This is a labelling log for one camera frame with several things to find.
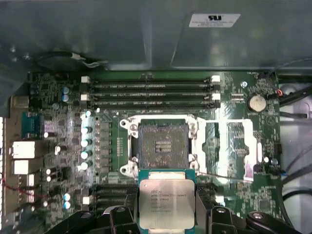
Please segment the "mounting screw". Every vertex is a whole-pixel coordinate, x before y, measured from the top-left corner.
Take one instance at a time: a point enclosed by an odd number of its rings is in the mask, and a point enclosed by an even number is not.
[[[216,211],[218,211],[219,213],[225,213],[225,209],[224,208],[218,208]]]
[[[131,131],[136,131],[137,130],[137,126],[135,124],[131,124],[130,130]]]
[[[12,47],[10,48],[10,51],[11,51],[12,53],[15,53],[15,52],[16,52],[15,46],[12,46]]]
[[[26,60],[30,60],[29,53],[27,53],[25,56],[23,56],[23,58],[26,59]]]
[[[126,210],[125,208],[119,207],[116,211],[117,211],[117,212],[124,212],[125,210]]]
[[[274,165],[274,166],[278,165],[278,160],[276,158],[272,158],[271,159],[271,164]]]
[[[261,214],[258,214],[258,213],[254,213],[253,217],[255,217],[256,219],[262,219],[263,218],[263,216]]]
[[[91,217],[90,213],[84,213],[80,218],[89,218]]]
[[[245,81],[242,81],[242,82],[240,83],[240,86],[241,86],[242,88],[246,88],[246,87],[248,86],[248,83],[245,82]]]

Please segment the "white label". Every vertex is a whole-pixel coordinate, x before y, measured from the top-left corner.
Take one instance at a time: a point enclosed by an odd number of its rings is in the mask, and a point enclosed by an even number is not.
[[[193,14],[190,28],[231,28],[240,14]]]

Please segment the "cable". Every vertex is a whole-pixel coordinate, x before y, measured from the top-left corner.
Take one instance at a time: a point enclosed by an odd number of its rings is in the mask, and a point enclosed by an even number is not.
[[[80,60],[82,61],[82,63],[88,67],[88,68],[96,68],[98,66],[101,66],[103,64],[106,64],[107,61],[95,61],[94,59],[87,59],[82,57],[79,54],[76,53],[72,53],[72,52],[67,52],[67,51],[50,51],[50,52],[45,52],[39,56],[37,56],[36,58],[33,59],[33,63],[39,67],[40,69],[43,70],[48,70],[50,72],[53,72],[53,70],[40,65],[40,62],[44,59],[48,59],[48,58],[53,58],[53,57],[64,57],[64,58],[70,58],[70,59],[74,59],[74,60]]]
[[[292,173],[291,175],[287,176],[285,179],[282,180],[283,185],[294,180],[297,179],[301,176],[305,176],[306,174],[309,174],[312,172],[312,164],[303,167],[301,169],[299,169],[298,171]]]
[[[312,83],[312,76],[309,75],[278,75],[278,83]]]
[[[19,193],[21,193],[21,194],[25,194],[25,195],[28,195],[28,196],[33,196],[33,197],[37,197],[37,198],[47,198],[48,197],[48,195],[36,195],[36,194],[31,194],[31,193],[29,193],[29,192],[27,192],[27,191],[25,191],[25,190],[23,190],[23,189],[21,189],[21,188],[13,188],[13,187],[11,187],[11,186],[9,186],[9,185],[7,185],[6,183],[5,183],[5,179],[2,177],[2,180],[1,180],[1,182],[2,182],[2,186],[4,186],[5,188],[7,188],[7,189],[10,189],[10,190],[13,190],[13,191],[17,191],[17,192],[19,192]]]
[[[297,60],[285,62],[281,65],[274,67],[272,70],[270,70],[269,73],[267,74],[267,77],[270,77],[274,72],[276,72],[277,70],[279,70],[282,67],[287,67],[293,63],[305,62],[305,61],[311,61],[311,60],[312,60],[312,57],[308,57],[308,58],[302,58],[302,59],[297,59]]]
[[[298,90],[292,94],[289,94],[285,97],[279,98],[279,106],[283,107],[294,102],[300,101],[301,99],[312,95],[312,86],[306,87],[304,89]]]
[[[285,201],[292,196],[301,195],[301,194],[312,196],[312,189],[300,189],[300,190],[292,191],[290,193],[283,195],[283,200]]]
[[[277,192],[277,202],[278,202],[279,208],[285,219],[286,224],[288,224],[290,227],[293,228],[293,223],[291,219],[289,218],[285,205],[284,205],[283,194],[282,194],[283,186],[281,185],[280,180],[276,180],[275,183],[276,183],[275,187],[276,187],[276,192]]]
[[[304,155],[306,155],[308,152],[310,152],[312,150],[312,145],[309,145],[308,147],[306,147],[305,149],[303,149],[294,159],[293,161],[287,166],[287,168],[285,169],[286,172],[289,172],[289,170],[293,167],[293,165],[300,159],[302,158]]]
[[[288,113],[288,112],[279,112],[280,116],[282,117],[287,117],[287,118],[308,118],[308,115],[307,114],[299,114],[299,113],[295,113],[295,114],[292,114],[292,113]]]

